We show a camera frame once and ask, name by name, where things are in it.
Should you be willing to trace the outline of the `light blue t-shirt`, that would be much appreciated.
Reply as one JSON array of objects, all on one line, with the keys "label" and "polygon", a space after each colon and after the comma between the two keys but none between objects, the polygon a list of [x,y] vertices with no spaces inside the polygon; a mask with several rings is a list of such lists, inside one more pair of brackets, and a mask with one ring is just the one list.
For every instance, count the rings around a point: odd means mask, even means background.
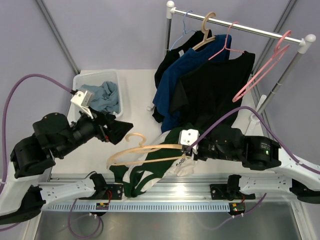
[{"label": "light blue t-shirt", "polygon": [[102,85],[83,84],[82,89],[94,93],[90,107],[98,112],[116,113],[120,112],[118,86],[111,81],[104,81]]}]

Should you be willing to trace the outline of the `beige wooden hanger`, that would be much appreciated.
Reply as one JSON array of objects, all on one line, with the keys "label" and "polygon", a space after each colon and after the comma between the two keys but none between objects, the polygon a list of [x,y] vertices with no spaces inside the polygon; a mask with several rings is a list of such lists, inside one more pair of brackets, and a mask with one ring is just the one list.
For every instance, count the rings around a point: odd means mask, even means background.
[{"label": "beige wooden hanger", "polygon": [[185,157],[186,155],[174,156],[174,157],[165,157],[165,158],[157,158],[151,160],[141,160],[141,161],[131,161],[131,162],[121,162],[118,163],[117,160],[126,154],[149,154],[154,153],[162,149],[169,150],[182,150],[183,146],[181,144],[157,144],[157,145],[145,145],[147,138],[140,133],[129,133],[124,138],[127,142],[130,141],[130,137],[140,137],[141,141],[138,144],[138,147],[128,148],[122,150],[120,152],[115,153],[110,156],[106,162],[106,168],[110,168],[111,166],[125,166],[125,165],[137,165],[137,164],[147,164],[147,163],[156,163],[156,162],[166,162],[173,161]]},{"label": "beige wooden hanger", "polygon": [[195,45],[192,49],[194,51],[198,50],[202,46],[214,41],[216,39],[215,36],[208,37],[210,29],[206,27],[206,24],[210,18],[215,18],[216,13],[215,12],[209,12],[205,18],[202,20],[202,25],[201,25],[201,32],[203,33],[203,39],[201,42],[199,42],[197,45]]}]

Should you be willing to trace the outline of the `green and white raglan shirt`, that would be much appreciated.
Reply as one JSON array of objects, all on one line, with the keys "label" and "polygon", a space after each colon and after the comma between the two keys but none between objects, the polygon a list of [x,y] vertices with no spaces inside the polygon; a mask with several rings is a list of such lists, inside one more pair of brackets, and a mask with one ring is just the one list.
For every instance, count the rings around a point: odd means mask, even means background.
[{"label": "green and white raglan shirt", "polygon": [[[187,123],[181,127],[173,128],[162,133],[152,144],[178,144],[179,135],[182,130],[195,129],[199,133],[203,130]],[[179,149],[160,149],[148,154],[138,154],[136,161],[148,161],[162,158],[182,156]],[[127,198],[135,198],[144,194],[158,181],[167,175],[185,177],[194,173],[194,168],[198,162],[192,159],[179,158],[168,161],[158,161],[144,164],[111,165],[109,170],[113,172],[116,183],[123,184],[124,195]]]}]

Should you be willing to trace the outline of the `pink wire hanger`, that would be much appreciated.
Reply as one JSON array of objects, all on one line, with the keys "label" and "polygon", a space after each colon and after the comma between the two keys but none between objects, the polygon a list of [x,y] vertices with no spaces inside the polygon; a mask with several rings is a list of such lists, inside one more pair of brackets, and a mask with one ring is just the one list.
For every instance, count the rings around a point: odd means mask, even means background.
[{"label": "pink wire hanger", "polygon": [[225,40],[224,40],[224,45],[223,45],[223,48],[218,51],[217,53],[215,53],[214,55],[212,55],[211,57],[208,58],[208,60],[210,61],[211,59],[215,58],[216,56],[218,56],[220,53],[222,53],[224,50],[226,51],[231,51],[231,52],[237,52],[237,53],[244,53],[243,51],[241,50],[236,50],[236,49],[232,49],[230,47],[228,47],[228,38],[229,38],[229,33],[230,33],[230,29],[235,25],[235,24],[238,24],[239,22],[238,21],[235,21],[233,22],[229,27],[228,27],[228,30],[227,30],[227,34],[226,34],[226,37],[225,37]]}]

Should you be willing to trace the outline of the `pink plastic hanger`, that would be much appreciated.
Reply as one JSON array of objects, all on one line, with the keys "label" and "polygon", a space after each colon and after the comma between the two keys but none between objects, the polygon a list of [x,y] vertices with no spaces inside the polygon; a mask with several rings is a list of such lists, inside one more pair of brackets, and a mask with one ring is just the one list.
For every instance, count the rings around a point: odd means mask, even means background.
[{"label": "pink plastic hanger", "polygon": [[235,103],[242,99],[253,87],[255,87],[259,81],[261,81],[280,61],[284,54],[289,49],[290,45],[287,44],[284,47],[281,47],[281,44],[286,37],[290,37],[292,34],[291,30],[288,30],[284,35],[278,40],[277,44],[273,49],[273,54],[270,59],[252,76],[252,78],[239,90],[238,93],[232,99],[232,102]]}]

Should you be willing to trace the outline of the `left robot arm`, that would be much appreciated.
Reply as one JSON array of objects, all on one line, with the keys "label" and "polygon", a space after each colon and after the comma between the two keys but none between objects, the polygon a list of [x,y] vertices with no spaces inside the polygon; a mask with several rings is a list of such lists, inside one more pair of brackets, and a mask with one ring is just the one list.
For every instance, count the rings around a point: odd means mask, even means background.
[{"label": "left robot arm", "polygon": [[28,221],[42,210],[60,202],[85,199],[101,200],[108,184],[100,173],[58,187],[41,187],[39,179],[45,170],[93,138],[118,144],[134,127],[116,120],[108,113],[94,112],[93,117],[81,113],[69,122],[62,113],[50,113],[33,125],[34,133],[18,142],[11,154],[7,179],[0,194],[1,225]]}]

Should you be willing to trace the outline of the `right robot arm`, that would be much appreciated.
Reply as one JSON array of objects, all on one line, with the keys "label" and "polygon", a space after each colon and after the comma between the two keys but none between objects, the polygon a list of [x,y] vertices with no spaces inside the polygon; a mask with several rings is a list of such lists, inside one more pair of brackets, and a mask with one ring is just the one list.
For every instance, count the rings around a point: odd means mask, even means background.
[{"label": "right robot arm", "polygon": [[217,126],[204,138],[195,129],[182,130],[178,143],[193,160],[207,159],[239,162],[252,171],[270,170],[273,177],[228,176],[224,184],[211,184],[213,200],[253,200],[256,194],[284,193],[305,203],[319,204],[320,167],[290,156],[278,142],[265,137],[244,135],[238,128]]}]

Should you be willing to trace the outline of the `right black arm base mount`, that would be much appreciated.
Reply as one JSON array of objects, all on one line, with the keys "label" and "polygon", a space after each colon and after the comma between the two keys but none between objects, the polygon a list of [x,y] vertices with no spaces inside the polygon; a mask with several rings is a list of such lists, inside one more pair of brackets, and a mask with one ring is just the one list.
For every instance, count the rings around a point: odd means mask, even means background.
[{"label": "right black arm base mount", "polygon": [[242,200],[243,197],[234,193],[227,192],[226,184],[210,184],[210,194],[212,200]]}]

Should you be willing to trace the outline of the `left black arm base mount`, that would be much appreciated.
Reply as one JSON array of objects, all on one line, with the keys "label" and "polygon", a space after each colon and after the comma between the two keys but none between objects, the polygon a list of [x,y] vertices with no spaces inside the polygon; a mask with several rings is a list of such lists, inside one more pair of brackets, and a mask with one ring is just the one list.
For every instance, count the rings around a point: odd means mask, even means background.
[{"label": "left black arm base mount", "polygon": [[95,193],[88,197],[89,200],[122,200],[123,185],[122,184],[107,184],[106,186],[98,187]]}]

